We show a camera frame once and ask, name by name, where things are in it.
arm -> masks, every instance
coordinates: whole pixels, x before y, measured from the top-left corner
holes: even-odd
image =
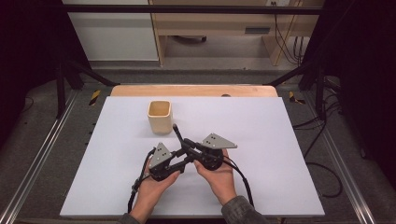
[[[223,149],[223,155],[228,157],[228,152]],[[209,183],[213,193],[221,205],[221,213],[228,224],[236,223],[268,223],[263,215],[243,196],[236,196],[233,182],[233,168],[223,163],[216,171],[209,171],[198,161],[194,161],[199,175]]]
[[[148,164],[149,161],[146,164],[145,173],[149,172]],[[146,223],[152,211],[154,210],[154,206],[160,200],[165,190],[175,183],[178,175],[180,175],[180,171],[174,172],[165,180],[158,182],[152,177],[145,179],[140,185],[134,207],[132,208],[129,215],[124,214],[124,216],[119,220],[119,223]]]

hand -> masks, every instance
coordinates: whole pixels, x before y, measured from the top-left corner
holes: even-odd
[[[145,173],[149,172],[149,162],[150,160],[148,160],[146,164]],[[180,171],[177,171],[169,175],[163,181],[156,181],[151,176],[143,180],[137,194],[134,208],[129,213],[130,216],[134,217],[140,224],[146,223],[154,210],[154,206],[160,200],[165,190],[175,183],[179,175]]]
[[[223,149],[223,155],[228,157],[228,152]],[[221,205],[236,197],[235,186],[233,182],[233,168],[223,163],[219,169],[215,171],[206,170],[206,168],[198,161],[194,161],[195,168],[199,175],[201,175],[209,183],[213,193],[218,197]]]

sleeve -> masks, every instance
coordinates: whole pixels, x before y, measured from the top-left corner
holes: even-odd
[[[228,224],[269,224],[268,220],[257,212],[244,196],[237,196],[224,204],[221,213]]]
[[[129,216],[128,213],[125,213],[117,222],[117,224],[140,224],[134,217]]]

white cabinet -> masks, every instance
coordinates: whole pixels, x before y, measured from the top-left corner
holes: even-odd
[[[147,5],[147,0],[63,0],[64,4]],[[89,61],[158,61],[148,13],[69,13]]]

white table surface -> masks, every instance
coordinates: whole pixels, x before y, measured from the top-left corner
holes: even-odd
[[[152,100],[172,102],[183,138],[201,142],[216,133],[238,145],[229,155],[247,178],[257,211],[275,217],[324,215],[281,98],[113,96],[106,99],[61,216],[121,216],[148,152],[159,142],[170,151],[180,149],[174,133],[151,132],[147,110]],[[234,179],[237,193],[247,197],[237,172]],[[220,217],[220,209],[190,163],[152,216]]]

